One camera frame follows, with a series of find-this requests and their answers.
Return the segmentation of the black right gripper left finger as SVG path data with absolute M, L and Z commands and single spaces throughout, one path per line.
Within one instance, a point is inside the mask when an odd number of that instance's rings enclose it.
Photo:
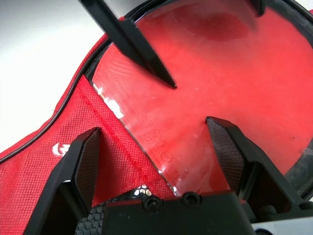
M 100 129 L 76 137 L 52 170 L 24 230 L 25 235 L 73 235 L 88 216 L 98 175 Z

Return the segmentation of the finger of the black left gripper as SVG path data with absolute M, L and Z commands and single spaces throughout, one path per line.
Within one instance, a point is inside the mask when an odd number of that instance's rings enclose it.
M 120 21 L 102 0 L 81 0 L 80 4 L 122 54 L 170 87 L 177 87 L 159 56 L 131 20 Z
M 265 12 L 266 1 L 265 0 L 250 0 L 250 3 L 256 12 L 256 15 L 258 17 L 261 17 Z

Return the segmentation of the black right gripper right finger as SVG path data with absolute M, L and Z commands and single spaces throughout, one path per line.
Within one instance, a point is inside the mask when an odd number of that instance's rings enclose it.
M 215 155 L 230 188 L 245 200 L 255 216 L 311 216 L 304 201 L 266 153 L 235 124 L 207 117 Z

